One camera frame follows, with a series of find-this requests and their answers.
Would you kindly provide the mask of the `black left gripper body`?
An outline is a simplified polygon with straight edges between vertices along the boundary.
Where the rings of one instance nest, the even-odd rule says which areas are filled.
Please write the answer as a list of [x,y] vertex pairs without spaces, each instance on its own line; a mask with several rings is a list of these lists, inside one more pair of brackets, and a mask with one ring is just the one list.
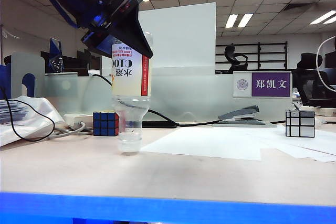
[[89,35],[142,35],[141,2],[143,0],[95,0]]

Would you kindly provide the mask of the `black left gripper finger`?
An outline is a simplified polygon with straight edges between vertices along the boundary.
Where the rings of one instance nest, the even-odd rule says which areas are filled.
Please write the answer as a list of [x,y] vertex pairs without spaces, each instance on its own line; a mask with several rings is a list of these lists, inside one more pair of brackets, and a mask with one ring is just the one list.
[[140,54],[151,58],[153,52],[145,38],[138,15],[139,8],[135,7],[122,20],[111,24],[110,34]]
[[87,46],[90,52],[109,58],[112,57],[112,45],[118,41],[107,31],[88,31],[81,38],[81,42]]

